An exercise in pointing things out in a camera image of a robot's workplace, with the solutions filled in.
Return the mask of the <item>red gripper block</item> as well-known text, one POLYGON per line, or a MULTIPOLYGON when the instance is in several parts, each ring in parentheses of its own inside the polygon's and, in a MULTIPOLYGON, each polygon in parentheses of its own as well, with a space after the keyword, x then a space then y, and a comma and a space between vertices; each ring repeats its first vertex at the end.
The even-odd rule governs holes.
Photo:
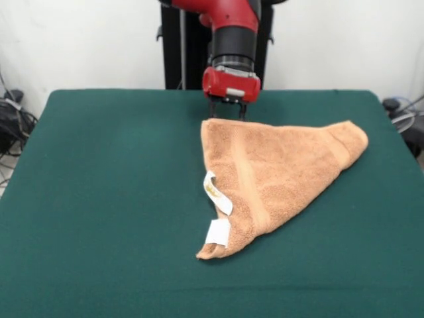
POLYGON ((202 89, 208 98, 209 117, 217 118, 219 98, 238 101, 240 107, 238 117, 246 121, 247 103, 258 99, 261 87, 260 78, 254 72, 236 70, 224 66, 205 69, 202 89))

